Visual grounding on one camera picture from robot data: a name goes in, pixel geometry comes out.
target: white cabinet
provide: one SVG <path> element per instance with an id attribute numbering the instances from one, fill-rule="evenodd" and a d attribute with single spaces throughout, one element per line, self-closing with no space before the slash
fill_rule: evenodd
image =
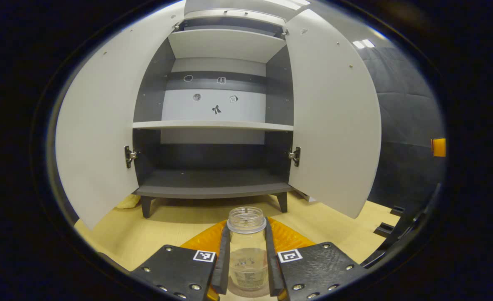
<path id="1" fill-rule="evenodd" d="M 373 82 L 348 40 L 310 10 L 274 36 L 259 33 L 276 28 L 273 17 L 272 27 L 226 25 L 253 31 L 189 30 L 206 16 L 184 21 L 183 5 L 111 38 L 65 96 L 56 159 L 81 220 L 93 228 L 130 193 L 144 196 L 145 208 L 155 197 L 275 194 L 286 211 L 294 189 L 357 217 L 381 129 Z M 130 168 L 125 146 L 140 151 Z M 288 158 L 296 147 L 298 164 Z"/>

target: door hinge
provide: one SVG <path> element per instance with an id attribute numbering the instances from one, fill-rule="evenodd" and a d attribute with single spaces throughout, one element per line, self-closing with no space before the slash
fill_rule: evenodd
<path id="1" fill-rule="evenodd" d="M 133 159 L 137 159 L 137 155 L 140 154 L 141 152 L 136 152 L 135 148 L 133 148 L 133 151 L 130 150 L 130 146 L 126 145 L 124 147 L 124 155 L 126 157 L 126 167 L 131 168 L 132 167 L 132 161 Z"/>
<path id="2" fill-rule="evenodd" d="M 289 152 L 287 158 L 292 159 L 295 162 L 295 166 L 298 166 L 298 160 L 300 160 L 300 147 L 296 147 L 294 152 Z"/>

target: glass jar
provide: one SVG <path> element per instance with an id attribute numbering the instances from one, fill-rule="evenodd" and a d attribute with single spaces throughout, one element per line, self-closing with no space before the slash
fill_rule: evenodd
<path id="1" fill-rule="evenodd" d="M 230 211 L 230 277 L 241 290 L 254 291 L 268 284 L 267 246 L 263 211 L 240 207 Z"/>

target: cabinet door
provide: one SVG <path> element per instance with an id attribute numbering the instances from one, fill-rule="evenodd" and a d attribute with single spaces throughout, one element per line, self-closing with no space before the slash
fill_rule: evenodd
<path id="1" fill-rule="evenodd" d="M 295 106 L 292 149 L 301 148 L 289 184 L 356 218 L 380 155 L 373 81 L 352 44 L 315 12 L 305 10 L 286 26 Z"/>
<path id="2" fill-rule="evenodd" d="M 72 207 L 90 229 L 138 188 L 132 145 L 137 92 L 155 51 L 181 22 L 185 1 L 123 29 L 94 53 L 72 81 L 59 111 L 56 160 Z"/>

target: black cabinet leg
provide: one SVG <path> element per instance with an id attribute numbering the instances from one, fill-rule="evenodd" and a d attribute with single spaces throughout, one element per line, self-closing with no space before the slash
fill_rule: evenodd
<path id="1" fill-rule="evenodd" d="M 150 217 L 150 205 L 152 204 L 153 197 L 141 196 L 141 207 L 143 208 L 143 217 L 147 219 Z"/>
<path id="2" fill-rule="evenodd" d="M 278 198 L 280 210 L 282 212 L 287 212 L 287 192 L 273 193 L 273 196 Z"/>

